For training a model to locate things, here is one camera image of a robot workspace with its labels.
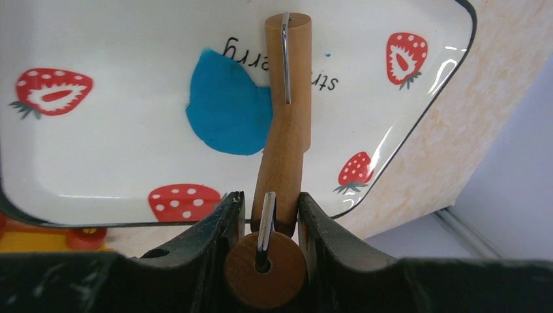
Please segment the white strawberry enamel tray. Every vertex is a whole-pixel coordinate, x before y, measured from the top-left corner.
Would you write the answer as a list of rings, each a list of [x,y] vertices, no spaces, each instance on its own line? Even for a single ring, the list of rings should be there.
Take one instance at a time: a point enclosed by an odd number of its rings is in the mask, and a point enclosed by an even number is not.
[[[185,109],[202,51],[269,85],[264,22],[312,18],[302,189],[363,206],[470,49],[469,1],[2,1],[1,208],[49,226],[190,224],[254,196],[262,152],[208,147]]]

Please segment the blue play dough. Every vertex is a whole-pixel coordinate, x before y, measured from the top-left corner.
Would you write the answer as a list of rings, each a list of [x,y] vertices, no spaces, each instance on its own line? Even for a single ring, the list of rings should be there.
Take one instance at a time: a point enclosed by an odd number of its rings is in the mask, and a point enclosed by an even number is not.
[[[265,147],[271,126],[271,90],[256,85],[238,62],[205,49],[191,76],[185,113],[195,135],[208,147],[231,155],[254,155]]]

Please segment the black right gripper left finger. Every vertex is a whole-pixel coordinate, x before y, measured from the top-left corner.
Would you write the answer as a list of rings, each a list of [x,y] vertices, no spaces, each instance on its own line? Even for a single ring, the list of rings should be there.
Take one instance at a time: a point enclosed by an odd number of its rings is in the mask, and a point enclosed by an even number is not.
[[[128,258],[116,252],[1,255],[2,312],[235,312],[223,279],[243,234],[242,192],[172,240]]]

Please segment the wooden roller tool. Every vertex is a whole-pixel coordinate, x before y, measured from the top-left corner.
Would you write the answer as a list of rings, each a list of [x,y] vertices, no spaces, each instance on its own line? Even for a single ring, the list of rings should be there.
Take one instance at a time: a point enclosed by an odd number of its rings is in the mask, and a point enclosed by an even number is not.
[[[235,312],[292,310],[307,282],[305,257],[292,237],[311,141],[312,20],[284,12],[267,18],[264,30],[273,118],[256,181],[251,232],[232,246],[224,263]]]

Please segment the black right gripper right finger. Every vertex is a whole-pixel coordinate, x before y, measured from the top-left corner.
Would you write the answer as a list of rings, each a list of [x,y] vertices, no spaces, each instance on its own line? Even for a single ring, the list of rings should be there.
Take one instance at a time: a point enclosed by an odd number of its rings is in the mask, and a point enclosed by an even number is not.
[[[313,312],[551,312],[552,263],[394,258],[299,196]]]

